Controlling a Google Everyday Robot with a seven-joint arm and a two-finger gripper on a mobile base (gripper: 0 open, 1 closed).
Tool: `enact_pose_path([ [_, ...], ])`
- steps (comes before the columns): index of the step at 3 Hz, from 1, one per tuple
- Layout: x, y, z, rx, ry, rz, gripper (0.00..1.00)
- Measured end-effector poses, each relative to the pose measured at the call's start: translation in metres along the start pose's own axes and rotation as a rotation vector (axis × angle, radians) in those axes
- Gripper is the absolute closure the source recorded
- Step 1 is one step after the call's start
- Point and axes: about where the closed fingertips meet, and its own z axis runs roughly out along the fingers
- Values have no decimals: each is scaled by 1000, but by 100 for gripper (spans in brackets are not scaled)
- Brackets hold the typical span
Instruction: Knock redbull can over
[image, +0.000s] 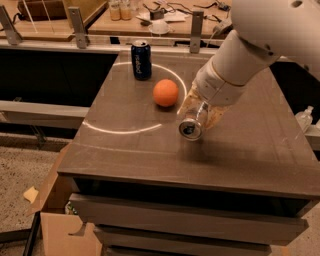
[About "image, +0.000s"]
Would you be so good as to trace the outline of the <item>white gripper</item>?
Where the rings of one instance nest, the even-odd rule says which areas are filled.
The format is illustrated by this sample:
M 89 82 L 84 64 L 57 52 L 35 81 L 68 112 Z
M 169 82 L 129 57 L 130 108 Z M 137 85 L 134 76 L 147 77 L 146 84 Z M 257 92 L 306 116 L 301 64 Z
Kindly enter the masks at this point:
M 209 104 L 204 125 L 208 130 L 213 128 L 229 110 L 229 106 L 235 104 L 242 96 L 247 83 L 247 74 L 230 61 L 213 56 L 197 72 L 194 83 L 177 115 L 181 116 L 192 107 L 198 106 L 202 98 Z

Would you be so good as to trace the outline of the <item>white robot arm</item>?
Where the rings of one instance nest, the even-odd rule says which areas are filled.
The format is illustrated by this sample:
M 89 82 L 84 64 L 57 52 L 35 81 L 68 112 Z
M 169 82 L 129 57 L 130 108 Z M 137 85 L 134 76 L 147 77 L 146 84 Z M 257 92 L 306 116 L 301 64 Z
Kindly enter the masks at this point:
M 282 56 L 320 76 L 319 0 L 233 0 L 231 22 L 179 109 L 185 116 L 179 131 L 188 139 L 214 126 L 249 80 Z

